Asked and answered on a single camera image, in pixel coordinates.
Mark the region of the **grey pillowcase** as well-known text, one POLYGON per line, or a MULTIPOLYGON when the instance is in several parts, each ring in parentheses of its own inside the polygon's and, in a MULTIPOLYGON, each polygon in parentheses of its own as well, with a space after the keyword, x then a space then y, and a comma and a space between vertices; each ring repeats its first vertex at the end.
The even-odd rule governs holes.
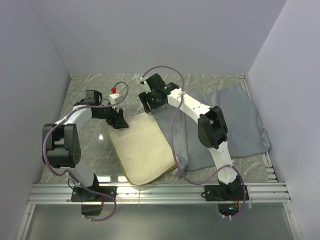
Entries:
MULTIPOLYGON (((269 134, 241 84, 207 94, 194 92, 190 96, 210 107, 221 108, 232 158, 262 154, 270 149, 269 134)), ((209 150, 198 139, 197 124, 181 111, 175 111, 175 107, 165 104, 151 113, 169 145, 174 147, 179 166, 188 171, 214 166, 209 150)))

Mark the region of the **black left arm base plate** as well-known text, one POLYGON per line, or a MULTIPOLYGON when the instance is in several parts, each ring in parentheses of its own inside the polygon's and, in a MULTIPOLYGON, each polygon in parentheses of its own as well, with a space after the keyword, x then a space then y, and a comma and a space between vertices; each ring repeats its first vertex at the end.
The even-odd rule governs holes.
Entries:
MULTIPOLYGON (((112 197, 113 199, 116 198, 117 195, 117 187, 116 186, 100 186, 98 190, 94 190, 99 193, 103 193, 112 197)), ((74 187, 71 199, 72 202, 101 202, 104 200, 105 202, 111 202, 112 200, 106 198, 105 196, 102 197, 99 194, 93 194, 88 192, 87 190, 83 189, 82 187, 74 187)))

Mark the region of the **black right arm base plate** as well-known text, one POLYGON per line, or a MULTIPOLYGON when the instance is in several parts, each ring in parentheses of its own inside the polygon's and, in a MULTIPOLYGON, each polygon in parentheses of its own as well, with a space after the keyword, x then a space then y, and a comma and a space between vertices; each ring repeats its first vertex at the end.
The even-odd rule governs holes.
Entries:
POLYGON ((232 189, 225 184, 222 185, 205 185, 204 192, 201 193, 201 197, 204 198, 207 202, 209 201, 242 201, 245 197, 245 200, 249 200, 248 189, 246 185, 236 186, 235 189, 232 189))

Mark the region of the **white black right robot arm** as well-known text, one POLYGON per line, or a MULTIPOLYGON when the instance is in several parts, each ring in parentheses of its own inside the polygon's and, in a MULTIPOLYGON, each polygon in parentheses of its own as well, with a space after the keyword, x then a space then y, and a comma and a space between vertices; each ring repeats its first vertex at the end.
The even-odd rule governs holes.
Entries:
POLYGON ((189 116, 197 125, 197 137, 208 149, 217 168, 220 194, 225 200, 245 196, 246 186, 239 171, 233 166, 228 150, 228 128, 220 107, 210 107, 188 95, 177 84, 165 83, 157 73, 145 78, 140 84, 144 91, 138 95, 146 113, 163 105, 175 107, 189 116))

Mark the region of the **cream quilted pillow yellow edge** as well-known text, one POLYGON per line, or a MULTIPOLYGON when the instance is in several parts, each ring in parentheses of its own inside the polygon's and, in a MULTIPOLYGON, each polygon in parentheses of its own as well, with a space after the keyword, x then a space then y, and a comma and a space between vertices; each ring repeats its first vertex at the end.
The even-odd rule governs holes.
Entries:
POLYGON ((128 128, 108 133, 128 181, 143 186, 176 167, 172 149, 151 113, 129 117, 128 128))

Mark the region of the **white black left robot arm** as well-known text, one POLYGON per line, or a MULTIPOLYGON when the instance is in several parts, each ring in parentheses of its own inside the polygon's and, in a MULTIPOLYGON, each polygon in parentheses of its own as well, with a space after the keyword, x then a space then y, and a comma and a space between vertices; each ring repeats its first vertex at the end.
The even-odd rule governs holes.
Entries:
POLYGON ((114 129, 126 129, 122 108, 116 105, 124 96, 112 88, 107 105, 103 95, 97 90, 87 90, 85 97, 74 104, 70 113, 52 124, 42 128, 42 159, 48 169, 56 176, 68 175, 74 181, 73 191, 89 201, 104 196, 97 176, 80 163, 81 146, 78 131, 91 119, 105 120, 114 129))

